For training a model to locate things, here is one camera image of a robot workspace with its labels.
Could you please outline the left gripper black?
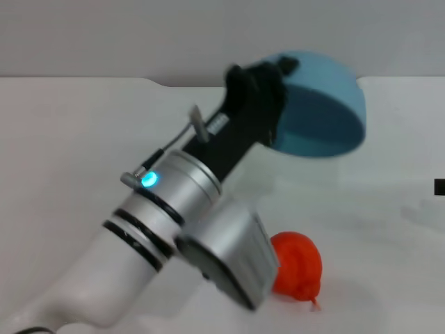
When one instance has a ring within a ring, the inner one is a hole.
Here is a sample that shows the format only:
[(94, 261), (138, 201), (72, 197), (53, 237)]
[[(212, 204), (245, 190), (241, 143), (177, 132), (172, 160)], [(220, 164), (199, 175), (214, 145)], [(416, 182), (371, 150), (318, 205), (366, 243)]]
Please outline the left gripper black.
[(228, 122), (210, 135), (208, 143), (192, 137), (181, 150), (201, 161), (223, 182), (255, 143), (269, 147), (275, 140), (289, 96), (282, 76), (290, 76), (299, 66), (297, 58), (281, 56), (277, 65), (262, 62), (230, 67), (225, 75), (225, 98), (206, 125), (222, 115)]

